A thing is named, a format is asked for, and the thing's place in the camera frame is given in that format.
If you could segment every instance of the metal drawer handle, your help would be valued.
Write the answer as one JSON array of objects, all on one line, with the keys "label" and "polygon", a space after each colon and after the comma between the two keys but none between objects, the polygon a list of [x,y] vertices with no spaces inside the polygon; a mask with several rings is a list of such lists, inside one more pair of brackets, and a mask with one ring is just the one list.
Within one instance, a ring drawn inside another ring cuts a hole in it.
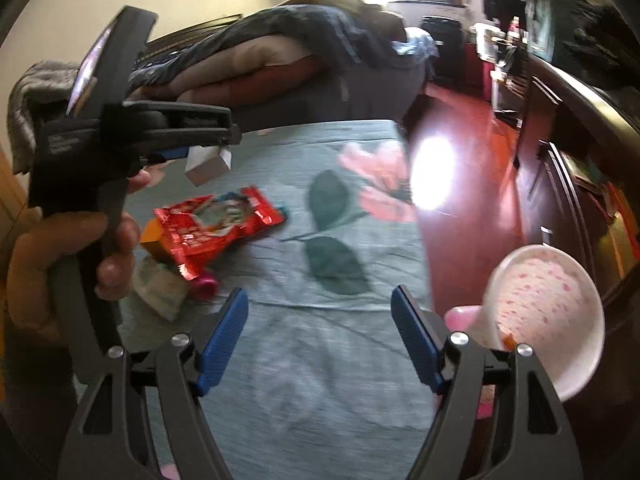
[{"label": "metal drawer handle", "polygon": [[540,226],[540,230],[542,231],[542,244],[546,247],[553,247],[553,245],[551,245],[551,235],[554,232],[543,226]]}]

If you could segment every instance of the table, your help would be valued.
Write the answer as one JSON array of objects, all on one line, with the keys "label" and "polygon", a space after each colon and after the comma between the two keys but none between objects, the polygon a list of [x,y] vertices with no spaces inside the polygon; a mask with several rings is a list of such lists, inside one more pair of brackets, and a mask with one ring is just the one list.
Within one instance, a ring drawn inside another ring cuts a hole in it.
[{"label": "table", "polygon": [[[248,322],[222,383],[202,400],[234,478],[404,478],[434,403],[389,313],[399,283],[431,307],[395,124],[287,126],[244,134],[232,152],[232,171],[197,189],[184,162],[169,165],[164,180],[130,197],[126,210],[144,224],[154,207],[255,184],[289,219],[221,256],[212,266],[220,296],[185,304],[174,323],[131,294],[122,301],[124,343],[153,348],[242,286]],[[149,405],[166,463],[157,397]]]}]

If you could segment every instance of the silver bolt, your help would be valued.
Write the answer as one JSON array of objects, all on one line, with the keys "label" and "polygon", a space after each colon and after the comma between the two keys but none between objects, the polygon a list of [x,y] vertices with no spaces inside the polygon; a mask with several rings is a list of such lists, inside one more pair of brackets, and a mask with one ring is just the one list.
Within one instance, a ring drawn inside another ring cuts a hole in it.
[{"label": "silver bolt", "polygon": [[118,345],[112,346],[107,351],[107,355],[111,359],[120,359],[124,355],[124,348],[122,346],[118,346]]},{"label": "silver bolt", "polygon": [[516,350],[522,357],[531,357],[533,355],[533,348],[526,343],[520,343]]},{"label": "silver bolt", "polygon": [[449,339],[454,345],[458,346],[464,346],[469,342],[469,336],[464,332],[453,332]]},{"label": "silver bolt", "polygon": [[179,333],[171,338],[171,344],[174,346],[187,346],[189,344],[189,335]]}]

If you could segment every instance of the red snack package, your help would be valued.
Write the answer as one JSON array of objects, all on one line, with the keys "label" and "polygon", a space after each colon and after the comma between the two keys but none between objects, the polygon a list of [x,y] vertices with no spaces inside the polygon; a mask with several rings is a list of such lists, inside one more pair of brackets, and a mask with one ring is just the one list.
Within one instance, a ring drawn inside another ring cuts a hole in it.
[{"label": "red snack package", "polygon": [[257,235],[286,219],[255,187],[191,198],[154,209],[154,214],[185,280],[199,276],[235,240]]}]

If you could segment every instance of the blue gripper pad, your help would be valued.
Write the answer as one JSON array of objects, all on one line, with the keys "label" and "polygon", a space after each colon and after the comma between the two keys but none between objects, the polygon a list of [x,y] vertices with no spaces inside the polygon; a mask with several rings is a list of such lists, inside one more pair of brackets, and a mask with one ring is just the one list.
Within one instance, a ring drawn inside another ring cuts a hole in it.
[{"label": "blue gripper pad", "polygon": [[440,353],[399,287],[391,294],[391,317],[420,382],[435,394],[443,393],[445,383],[440,373]]},{"label": "blue gripper pad", "polygon": [[240,289],[197,361],[200,375],[195,387],[199,397],[204,397],[212,387],[220,384],[248,316],[249,300],[246,292]]}]

